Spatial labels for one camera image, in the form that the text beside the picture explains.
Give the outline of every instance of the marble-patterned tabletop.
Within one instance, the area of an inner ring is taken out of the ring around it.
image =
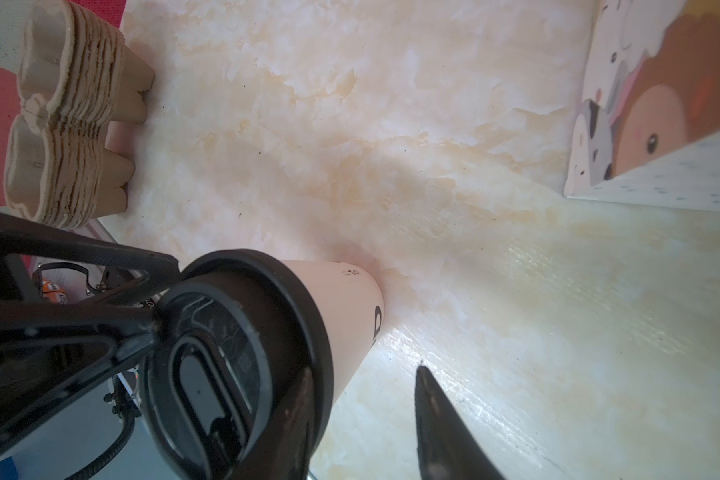
[[[429,366],[507,478],[720,478],[720,214],[562,197],[593,0],[129,0],[123,244],[343,260],[382,338],[319,480],[418,478]]]

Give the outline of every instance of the cartoon eye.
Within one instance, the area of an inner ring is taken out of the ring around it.
[[[653,152],[655,152],[658,147],[659,147],[659,136],[656,134],[652,134],[650,137],[648,137],[648,143],[646,144],[646,150],[648,150],[649,154],[653,154]]]

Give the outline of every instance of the stack of egg cartons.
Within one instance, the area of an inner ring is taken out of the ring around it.
[[[74,228],[126,209],[134,163],[104,148],[110,120],[142,123],[154,71],[123,34],[67,0],[30,8],[18,72],[21,113],[4,189],[18,216]]]

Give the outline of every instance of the brown cartoon bear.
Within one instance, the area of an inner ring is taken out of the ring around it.
[[[613,178],[720,130],[720,16],[683,15],[614,122]]]

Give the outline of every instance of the table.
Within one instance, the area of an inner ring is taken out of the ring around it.
[[[591,0],[129,0],[121,243],[380,283],[319,480],[418,478],[429,366],[507,478],[720,478],[720,214],[561,196]]]

